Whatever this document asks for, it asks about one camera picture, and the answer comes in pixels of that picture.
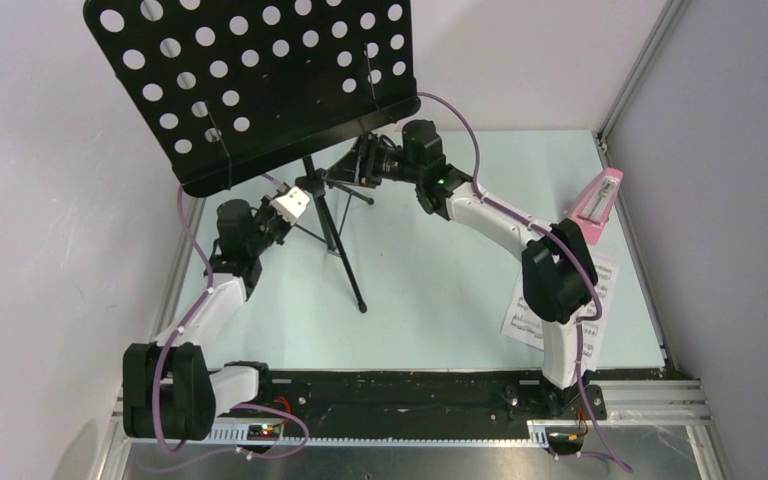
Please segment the black perforated music stand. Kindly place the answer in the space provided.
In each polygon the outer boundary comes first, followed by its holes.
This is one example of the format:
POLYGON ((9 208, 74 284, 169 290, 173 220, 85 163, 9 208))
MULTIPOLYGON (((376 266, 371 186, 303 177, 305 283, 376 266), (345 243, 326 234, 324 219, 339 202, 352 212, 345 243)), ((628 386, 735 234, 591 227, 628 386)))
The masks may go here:
POLYGON ((407 1, 87 1, 84 22, 183 190, 301 161, 345 253, 315 153, 416 114, 407 1))

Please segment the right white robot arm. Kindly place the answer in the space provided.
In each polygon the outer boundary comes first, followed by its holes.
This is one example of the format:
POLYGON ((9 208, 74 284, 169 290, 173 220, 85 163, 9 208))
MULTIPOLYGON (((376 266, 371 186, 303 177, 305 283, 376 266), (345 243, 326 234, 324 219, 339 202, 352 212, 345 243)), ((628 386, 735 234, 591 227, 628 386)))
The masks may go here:
POLYGON ((414 186, 429 215, 468 227, 521 265, 523 299, 542 324, 543 409, 564 418, 581 403, 583 324, 603 313, 599 275, 581 228, 570 219, 548 227, 481 189, 475 176, 450 164, 433 122, 413 120, 396 145, 367 133, 326 171, 333 183, 376 188, 382 181, 414 186))

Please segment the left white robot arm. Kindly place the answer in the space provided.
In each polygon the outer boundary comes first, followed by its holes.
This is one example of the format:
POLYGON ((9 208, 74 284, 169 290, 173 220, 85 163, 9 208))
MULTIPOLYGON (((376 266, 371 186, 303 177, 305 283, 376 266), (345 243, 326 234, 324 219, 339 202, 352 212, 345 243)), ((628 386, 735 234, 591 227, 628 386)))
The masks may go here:
POLYGON ((130 438, 198 441, 215 419, 240 405, 264 416, 276 403, 262 362, 221 359, 207 347, 252 296, 262 273, 260 257, 283 243, 310 203, 297 188, 258 208, 235 199, 217 209, 217 233, 206 263, 205 287, 183 318, 148 343, 130 345, 122 360, 122 414, 130 438))

